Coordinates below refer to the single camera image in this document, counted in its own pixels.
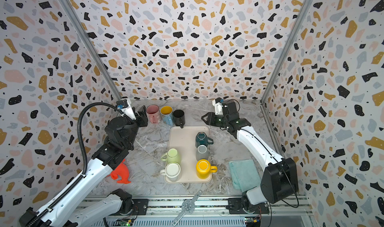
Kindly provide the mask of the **pink mug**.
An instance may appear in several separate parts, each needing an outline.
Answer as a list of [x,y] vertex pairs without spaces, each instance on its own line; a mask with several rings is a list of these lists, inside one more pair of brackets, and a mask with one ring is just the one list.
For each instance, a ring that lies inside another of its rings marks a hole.
[[159,124],[161,122],[162,118],[160,114],[160,108],[158,105],[152,104],[148,106],[146,113],[150,123]]

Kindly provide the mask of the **dark green mug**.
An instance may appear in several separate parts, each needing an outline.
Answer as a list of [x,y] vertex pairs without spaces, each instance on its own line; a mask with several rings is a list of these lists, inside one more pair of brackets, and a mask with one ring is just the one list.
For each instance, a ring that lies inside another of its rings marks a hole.
[[214,140],[209,138],[206,133],[204,132],[199,132],[197,135],[196,135],[196,148],[198,148],[199,146],[201,145],[204,145],[206,146],[207,148],[209,147],[209,145],[213,145],[214,144]]

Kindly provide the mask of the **blue butterfly mug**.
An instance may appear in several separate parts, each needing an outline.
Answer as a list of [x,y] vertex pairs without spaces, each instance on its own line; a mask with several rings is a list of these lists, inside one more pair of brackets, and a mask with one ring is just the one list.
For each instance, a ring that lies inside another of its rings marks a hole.
[[170,106],[163,106],[160,109],[160,113],[162,115],[162,119],[165,124],[167,124],[170,127],[174,126],[174,121],[173,121],[173,109]]

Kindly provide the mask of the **black mug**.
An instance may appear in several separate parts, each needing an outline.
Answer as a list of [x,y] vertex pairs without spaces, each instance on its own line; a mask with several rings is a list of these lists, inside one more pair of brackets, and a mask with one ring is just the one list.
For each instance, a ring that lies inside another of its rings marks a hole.
[[174,124],[177,127],[180,127],[181,129],[184,128],[186,124],[185,120],[185,112],[181,109],[177,109],[173,112],[173,119],[174,119]]

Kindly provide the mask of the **light green mug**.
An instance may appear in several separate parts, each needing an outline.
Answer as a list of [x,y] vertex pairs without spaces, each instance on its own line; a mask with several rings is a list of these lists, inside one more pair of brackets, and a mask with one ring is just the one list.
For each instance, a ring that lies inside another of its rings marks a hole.
[[170,164],[170,163],[177,163],[177,164],[180,164],[181,163],[181,154],[178,150],[172,148],[172,149],[169,149],[164,155],[162,155],[161,157],[161,160],[163,162],[166,162],[167,164]]

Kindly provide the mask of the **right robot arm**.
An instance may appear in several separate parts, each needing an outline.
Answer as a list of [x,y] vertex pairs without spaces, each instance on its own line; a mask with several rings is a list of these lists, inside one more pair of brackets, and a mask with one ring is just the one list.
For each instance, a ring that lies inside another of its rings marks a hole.
[[296,195],[299,186],[295,161],[291,158],[285,159],[274,151],[248,120],[240,118],[240,104],[236,100],[216,98],[212,105],[215,111],[202,116],[202,121],[208,126],[227,131],[240,141],[264,171],[260,185],[243,193],[241,201],[244,211],[253,213],[259,204],[275,204]]

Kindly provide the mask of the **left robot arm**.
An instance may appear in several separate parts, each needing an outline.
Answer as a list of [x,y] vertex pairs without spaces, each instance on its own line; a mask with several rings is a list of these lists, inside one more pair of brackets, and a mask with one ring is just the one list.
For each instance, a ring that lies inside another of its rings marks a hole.
[[[118,112],[105,127],[107,138],[103,145],[87,158],[82,135],[82,122],[87,111],[92,107],[107,106]],[[77,134],[83,158],[83,170],[52,200],[37,211],[32,207],[19,218],[20,227],[82,227],[89,226],[111,214],[129,215],[135,211],[132,195],[117,189],[98,203],[76,212],[78,205],[91,190],[110,175],[134,150],[134,142],[139,128],[147,127],[146,107],[139,110],[131,107],[127,100],[117,101],[117,105],[95,102],[87,105],[80,113]]]

